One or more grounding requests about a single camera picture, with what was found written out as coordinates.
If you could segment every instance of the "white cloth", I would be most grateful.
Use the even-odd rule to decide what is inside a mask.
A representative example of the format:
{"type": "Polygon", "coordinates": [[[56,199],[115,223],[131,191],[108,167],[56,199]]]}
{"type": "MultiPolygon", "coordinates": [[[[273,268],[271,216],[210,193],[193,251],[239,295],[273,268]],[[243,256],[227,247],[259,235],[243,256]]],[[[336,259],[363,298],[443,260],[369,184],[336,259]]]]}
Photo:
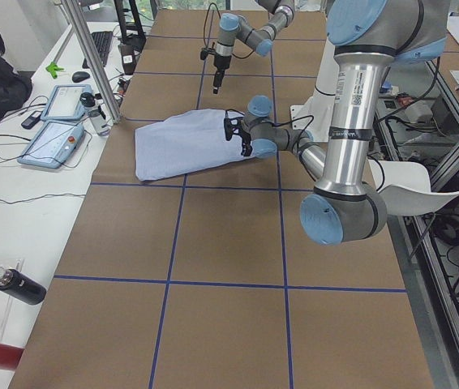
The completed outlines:
{"type": "MultiPolygon", "coordinates": [[[[229,112],[234,118],[237,113],[229,112]]],[[[225,111],[200,109],[135,131],[135,175],[159,180],[246,159],[241,142],[224,134],[225,111]]]]}

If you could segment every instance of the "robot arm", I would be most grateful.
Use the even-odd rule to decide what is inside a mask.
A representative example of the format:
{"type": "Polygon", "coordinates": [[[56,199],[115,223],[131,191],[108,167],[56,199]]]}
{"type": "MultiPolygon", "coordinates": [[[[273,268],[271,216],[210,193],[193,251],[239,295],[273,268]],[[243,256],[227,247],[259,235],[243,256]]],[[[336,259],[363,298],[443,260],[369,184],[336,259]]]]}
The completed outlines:
{"type": "Polygon", "coordinates": [[[259,0],[258,3],[272,14],[272,18],[262,28],[255,30],[243,16],[222,14],[215,48],[201,49],[202,60],[205,60],[209,54],[213,55],[213,65],[217,69],[213,80],[215,94],[219,92],[225,71],[230,68],[236,39],[264,57],[271,51],[272,41],[280,30],[293,21],[294,0],[259,0]]]}
{"type": "Polygon", "coordinates": [[[300,209],[302,226],[315,242],[365,239],[384,227],[386,206],[362,182],[382,79],[394,62],[422,62],[442,53],[448,9],[449,0],[335,1],[327,29],[339,73],[327,152],[304,133],[272,127],[267,97],[256,96],[248,105],[240,124],[255,156],[287,149],[316,179],[300,209]]]}

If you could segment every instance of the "white table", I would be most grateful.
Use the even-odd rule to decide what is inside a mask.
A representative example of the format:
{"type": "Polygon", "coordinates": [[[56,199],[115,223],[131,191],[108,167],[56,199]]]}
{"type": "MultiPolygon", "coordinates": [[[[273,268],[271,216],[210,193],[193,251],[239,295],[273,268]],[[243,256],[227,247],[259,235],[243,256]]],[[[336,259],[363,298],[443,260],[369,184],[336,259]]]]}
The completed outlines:
{"type": "MultiPolygon", "coordinates": [[[[88,25],[91,31],[101,31],[113,30],[117,24],[90,23],[88,25]]],[[[25,106],[35,96],[49,96],[55,85],[71,84],[72,74],[82,70],[84,56],[76,35],[71,38],[58,60],[58,65],[65,71],[58,72],[58,77],[52,79],[45,70],[45,67],[54,59],[70,29],[71,27],[68,27],[62,34],[60,40],[33,75],[32,96],[25,106]]],[[[114,35],[117,35],[116,32],[119,34],[119,28],[115,28],[114,35]]],[[[105,68],[108,78],[114,78],[111,81],[113,88],[118,82],[116,77],[120,73],[118,70],[122,71],[122,63],[118,52],[118,41],[113,38],[111,53],[105,68]]],[[[92,77],[82,83],[90,83],[93,91],[98,92],[92,77]]],[[[45,99],[38,99],[36,102],[45,102],[45,99]]],[[[32,138],[41,127],[41,122],[33,129],[25,130],[20,123],[27,116],[28,113],[2,122],[0,134],[32,138]]],[[[92,171],[96,168],[105,146],[105,139],[95,133],[89,120],[84,125],[86,130],[92,134],[92,140],[88,145],[87,153],[76,168],[61,167],[56,171],[50,171],[20,165],[16,160],[2,163],[0,164],[0,199],[15,201],[45,194],[85,194],[92,171]]],[[[85,152],[87,141],[88,135],[86,134],[84,142],[67,161],[67,165],[74,165],[78,162],[80,156],[85,152]]],[[[0,137],[0,143],[16,142],[22,141],[0,137]]],[[[5,158],[18,156],[25,146],[26,143],[0,146],[0,155],[5,158]]],[[[0,203],[0,259],[23,259],[22,273],[48,287],[82,202],[81,197],[56,197],[16,205],[0,203]]],[[[41,305],[29,306],[13,299],[2,342],[24,347],[40,308],[41,305]]],[[[0,389],[8,387],[12,377],[13,372],[0,370],[0,389]]]]}

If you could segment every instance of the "computer mouse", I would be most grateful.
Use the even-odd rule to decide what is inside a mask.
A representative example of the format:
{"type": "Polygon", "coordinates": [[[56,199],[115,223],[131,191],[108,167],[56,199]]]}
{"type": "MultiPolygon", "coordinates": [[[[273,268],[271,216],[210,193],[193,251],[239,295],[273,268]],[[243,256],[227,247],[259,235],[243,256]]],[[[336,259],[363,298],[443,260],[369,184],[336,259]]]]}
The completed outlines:
{"type": "Polygon", "coordinates": [[[87,71],[76,71],[75,73],[73,73],[71,79],[73,80],[73,83],[81,83],[89,77],[91,77],[91,75],[87,71]]]}

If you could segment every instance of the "keyboard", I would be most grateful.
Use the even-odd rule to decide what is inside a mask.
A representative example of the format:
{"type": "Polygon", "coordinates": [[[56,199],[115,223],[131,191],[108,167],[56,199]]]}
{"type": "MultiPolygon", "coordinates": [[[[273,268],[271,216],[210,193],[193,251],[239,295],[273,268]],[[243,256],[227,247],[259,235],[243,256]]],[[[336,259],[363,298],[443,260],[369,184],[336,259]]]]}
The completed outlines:
{"type": "MultiPolygon", "coordinates": [[[[91,32],[92,40],[94,41],[94,45],[97,47],[98,54],[100,54],[101,62],[103,66],[107,65],[107,58],[109,58],[110,53],[110,42],[113,40],[113,32],[112,31],[95,31],[91,32]]],[[[89,66],[87,64],[87,60],[84,59],[84,63],[82,64],[84,69],[88,69],[89,66]]]]}

